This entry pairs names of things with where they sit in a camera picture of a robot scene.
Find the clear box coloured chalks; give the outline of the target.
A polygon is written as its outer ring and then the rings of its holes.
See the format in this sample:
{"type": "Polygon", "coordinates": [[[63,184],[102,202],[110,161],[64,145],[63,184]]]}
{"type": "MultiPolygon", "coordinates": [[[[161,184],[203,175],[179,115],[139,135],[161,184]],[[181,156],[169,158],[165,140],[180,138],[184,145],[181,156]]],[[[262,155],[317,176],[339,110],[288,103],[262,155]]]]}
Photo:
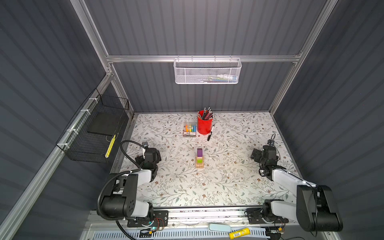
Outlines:
{"type": "Polygon", "coordinates": [[[197,122],[184,122],[183,125],[184,137],[196,137],[197,136],[197,122]]]}

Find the red pencil cup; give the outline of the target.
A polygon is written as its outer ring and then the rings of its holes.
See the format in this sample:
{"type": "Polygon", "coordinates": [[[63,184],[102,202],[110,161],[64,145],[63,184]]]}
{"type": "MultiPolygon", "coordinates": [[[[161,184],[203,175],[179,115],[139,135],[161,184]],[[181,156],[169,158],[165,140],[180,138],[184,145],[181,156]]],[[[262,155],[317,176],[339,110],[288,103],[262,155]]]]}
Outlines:
{"type": "Polygon", "coordinates": [[[211,132],[213,119],[204,120],[202,118],[204,111],[201,110],[198,113],[197,131],[201,135],[208,135],[211,132]]]}

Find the yellow glue stick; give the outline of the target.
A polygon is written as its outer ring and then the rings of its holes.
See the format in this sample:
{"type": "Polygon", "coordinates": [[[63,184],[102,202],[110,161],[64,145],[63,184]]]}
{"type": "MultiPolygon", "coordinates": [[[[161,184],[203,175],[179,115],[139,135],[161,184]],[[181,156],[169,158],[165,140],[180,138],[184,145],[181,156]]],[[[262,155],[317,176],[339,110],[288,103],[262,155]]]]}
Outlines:
{"type": "Polygon", "coordinates": [[[250,234],[251,234],[251,231],[249,228],[243,228],[243,229],[236,230],[234,232],[229,233],[229,237],[231,240],[233,240],[233,239],[250,235],[250,234]]]}

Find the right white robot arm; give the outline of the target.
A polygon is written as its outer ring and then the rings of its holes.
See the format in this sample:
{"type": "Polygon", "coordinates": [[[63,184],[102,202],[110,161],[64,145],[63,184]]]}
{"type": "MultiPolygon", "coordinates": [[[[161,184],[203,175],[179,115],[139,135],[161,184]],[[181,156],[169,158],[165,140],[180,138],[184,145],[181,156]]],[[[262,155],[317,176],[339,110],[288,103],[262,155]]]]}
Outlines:
{"type": "Polygon", "coordinates": [[[259,174],[288,190],[295,203],[265,200],[261,217],[266,223],[288,219],[299,223],[306,232],[340,232],[344,225],[334,194],[328,186],[303,180],[278,165],[280,157],[274,145],[253,149],[251,159],[259,164],[259,174]]]}

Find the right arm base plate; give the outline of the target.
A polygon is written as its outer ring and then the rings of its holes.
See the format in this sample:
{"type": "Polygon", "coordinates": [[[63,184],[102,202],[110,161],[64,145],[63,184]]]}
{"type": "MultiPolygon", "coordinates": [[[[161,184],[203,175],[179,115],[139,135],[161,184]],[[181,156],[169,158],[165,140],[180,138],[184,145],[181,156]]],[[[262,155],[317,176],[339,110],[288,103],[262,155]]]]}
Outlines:
{"type": "Polygon", "coordinates": [[[250,224],[287,224],[288,219],[278,217],[272,214],[271,211],[263,210],[261,208],[249,208],[244,211],[245,216],[248,218],[250,224]]]}

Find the wood block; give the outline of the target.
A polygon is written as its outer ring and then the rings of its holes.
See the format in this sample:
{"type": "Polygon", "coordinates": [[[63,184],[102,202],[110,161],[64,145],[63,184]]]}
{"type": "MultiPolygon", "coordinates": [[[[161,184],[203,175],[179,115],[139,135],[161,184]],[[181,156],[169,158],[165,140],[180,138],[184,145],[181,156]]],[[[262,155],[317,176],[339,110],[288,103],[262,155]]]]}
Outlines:
{"type": "Polygon", "coordinates": [[[204,168],[204,157],[202,157],[202,159],[203,159],[203,163],[202,164],[197,164],[197,162],[196,162],[196,168],[198,168],[198,169],[202,169],[202,168],[204,168]]]}

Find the light blue eraser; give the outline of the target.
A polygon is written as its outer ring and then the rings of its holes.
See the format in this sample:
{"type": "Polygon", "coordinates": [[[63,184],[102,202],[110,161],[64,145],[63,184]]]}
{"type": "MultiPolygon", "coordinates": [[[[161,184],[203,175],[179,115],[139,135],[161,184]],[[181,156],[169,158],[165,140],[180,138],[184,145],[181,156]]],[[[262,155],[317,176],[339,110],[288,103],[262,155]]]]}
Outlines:
{"type": "Polygon", "coordinates": [[[221,233],[230,233],[232,231],[231,226],[226,224],[210,223],[208,225],[209,231],[212,232],[221,232],[221,233]]]}

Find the yellow ruler in basket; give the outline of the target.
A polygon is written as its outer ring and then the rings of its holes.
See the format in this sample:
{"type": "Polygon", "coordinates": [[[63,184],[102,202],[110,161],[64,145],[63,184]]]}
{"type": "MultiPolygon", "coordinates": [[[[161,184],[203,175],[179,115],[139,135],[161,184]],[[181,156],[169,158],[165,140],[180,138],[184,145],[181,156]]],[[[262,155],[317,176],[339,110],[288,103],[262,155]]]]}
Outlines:
{"type": "Polygon", "coordinates": [[[107,151],[106,151],[106,153],[105,153],[105,158],[106,158],[106,159],[108,159],[108,158],[110,157],[110,154],[111,154],[112,149],[113,149],[113,147],[114,147],[115,141],[116,141],[116,135],[113,135],[113,137],[112,137],[111,140],[110,140],[110,144],[109,144],[109,146],[108,146],[108,149],[107,149],[107,151]]]}

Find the black marker pen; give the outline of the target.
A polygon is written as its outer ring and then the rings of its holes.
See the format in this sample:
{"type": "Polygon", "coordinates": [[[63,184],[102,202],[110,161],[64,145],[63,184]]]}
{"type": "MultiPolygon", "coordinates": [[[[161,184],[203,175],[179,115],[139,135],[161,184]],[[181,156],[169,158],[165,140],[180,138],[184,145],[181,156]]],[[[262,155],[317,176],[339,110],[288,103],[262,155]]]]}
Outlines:
{"type": "Polygon", "coordinates": [[[208,138],[207,138],[207,141],[208,141],[208,142],[209,142],[210,139],[211,139],[211,136],[212,136],[212,133],[213,133],[214,128],[215,128],[215,125],[212,125],[212,127],[211,127],[211,131],[210,131],[210,133],[209,133],[209,135],[208,135],[208,138]]]}

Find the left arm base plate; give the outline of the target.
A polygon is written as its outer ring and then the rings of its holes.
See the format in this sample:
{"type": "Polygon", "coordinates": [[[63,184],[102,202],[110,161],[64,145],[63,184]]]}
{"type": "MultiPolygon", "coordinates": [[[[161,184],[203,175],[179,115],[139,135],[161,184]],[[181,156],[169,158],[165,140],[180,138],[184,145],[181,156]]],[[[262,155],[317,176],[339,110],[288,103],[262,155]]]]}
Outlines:
{"type": "Polygon", "coordinates": [[[155,210],[153,213],[149,212],[146,217],[135,217],[128,219],[128,228],[141,228],[141,227],[167,227],[169,219],[169,211],[155,210]]]}

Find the purple block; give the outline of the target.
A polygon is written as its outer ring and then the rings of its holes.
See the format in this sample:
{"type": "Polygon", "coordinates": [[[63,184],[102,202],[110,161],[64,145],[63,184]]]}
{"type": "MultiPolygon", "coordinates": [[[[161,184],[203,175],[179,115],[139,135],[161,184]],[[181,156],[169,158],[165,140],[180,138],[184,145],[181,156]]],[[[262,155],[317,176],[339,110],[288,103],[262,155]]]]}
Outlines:
{"type": "Polygon", "coordinates": [[[197,157],[202,158],[203,157],[203,149],[202,148],[197,148],[197,157]]]}

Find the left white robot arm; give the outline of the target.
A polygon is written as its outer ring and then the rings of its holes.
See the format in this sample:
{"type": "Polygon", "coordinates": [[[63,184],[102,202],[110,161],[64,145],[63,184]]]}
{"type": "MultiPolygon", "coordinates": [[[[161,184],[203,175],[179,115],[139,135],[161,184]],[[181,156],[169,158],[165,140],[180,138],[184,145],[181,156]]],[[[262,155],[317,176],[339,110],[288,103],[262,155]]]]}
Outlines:
{"type": "Polygon", "coordinates": [[[144,155],[137,159],[140,169],[112,174],[103,186],[97,200],[97,213],[103,219],[116,221],[142,218],[153,221],[152,203],[139,200],[137,191],[138,187],[156,178],[161,155],[155,148],[146,148],[144,155]]]}

